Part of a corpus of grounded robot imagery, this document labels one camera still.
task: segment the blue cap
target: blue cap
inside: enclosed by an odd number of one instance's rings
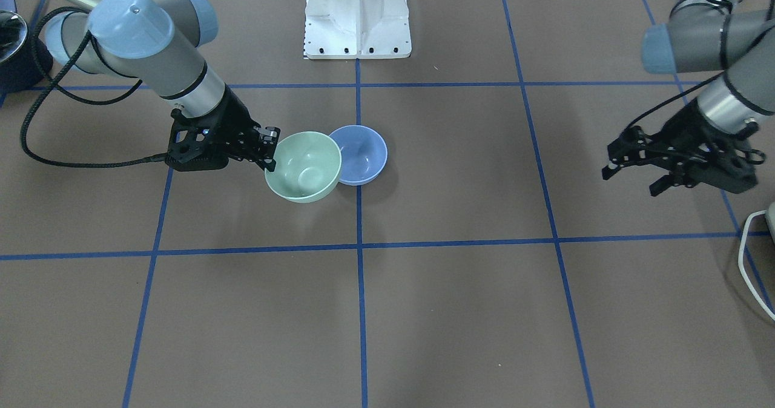
[[[676,73],[676,59],[666,24],[654,25],[645,31],[641,60],[650,74]]]
[[[53,17],[46,29],[46,47],[49,49],[51,56],[62,66],[70,61],[70,55],[67,54],[67,50],[64,49],[64,41],[62,41],[62,24],[64,19],[72,13],[60,13]],[[73,65],[72,70],[81,71],[78,66]]]
[[[89,31],[119,58],[159,54],[175,36],[175,23],[153,0],[102,0],[89,14]]]
[[[194,6],[196,17],[199,19],[199,45],[209,44],[218,36],[218,16],[216,9],[208,0],[189,0]]]

